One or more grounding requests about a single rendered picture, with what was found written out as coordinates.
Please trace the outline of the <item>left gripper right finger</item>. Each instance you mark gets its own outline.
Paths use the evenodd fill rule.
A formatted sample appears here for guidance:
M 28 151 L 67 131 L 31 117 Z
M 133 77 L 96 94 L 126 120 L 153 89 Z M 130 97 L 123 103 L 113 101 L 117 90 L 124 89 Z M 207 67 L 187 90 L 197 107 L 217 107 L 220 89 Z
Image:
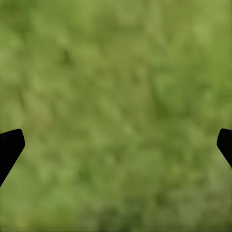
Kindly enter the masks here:
M 217 147 L 232 167 L 232 130 L 220 129 L 217 138 Z

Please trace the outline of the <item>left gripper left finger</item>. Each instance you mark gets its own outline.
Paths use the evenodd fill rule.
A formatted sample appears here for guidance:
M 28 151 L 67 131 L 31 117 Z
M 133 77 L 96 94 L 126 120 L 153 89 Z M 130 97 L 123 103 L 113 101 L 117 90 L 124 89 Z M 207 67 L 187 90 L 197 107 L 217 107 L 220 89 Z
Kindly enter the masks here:
M 25 147 L 21 129 L 0 134 L 0 187 Z

